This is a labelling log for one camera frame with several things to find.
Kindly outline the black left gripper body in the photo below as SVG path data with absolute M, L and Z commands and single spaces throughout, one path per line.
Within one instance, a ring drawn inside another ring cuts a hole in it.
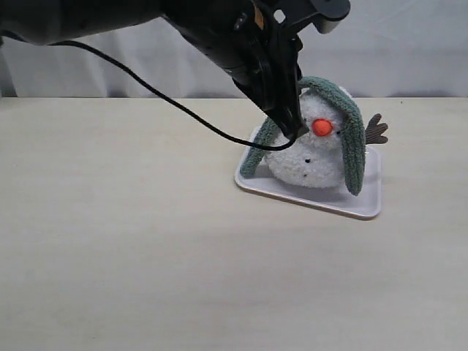
M 283 33 L 269 1 L 212 1 L 204 54 L 266 113 L 298 112 L 298 40 Z

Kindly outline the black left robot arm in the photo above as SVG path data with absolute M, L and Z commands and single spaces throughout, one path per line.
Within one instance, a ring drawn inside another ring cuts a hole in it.
M 222 69 L 291 140 L 308 131 L 298 102 L 295 43 L 257 1 L 2 1 L 1 33 L 32 45 L 166 20 Z

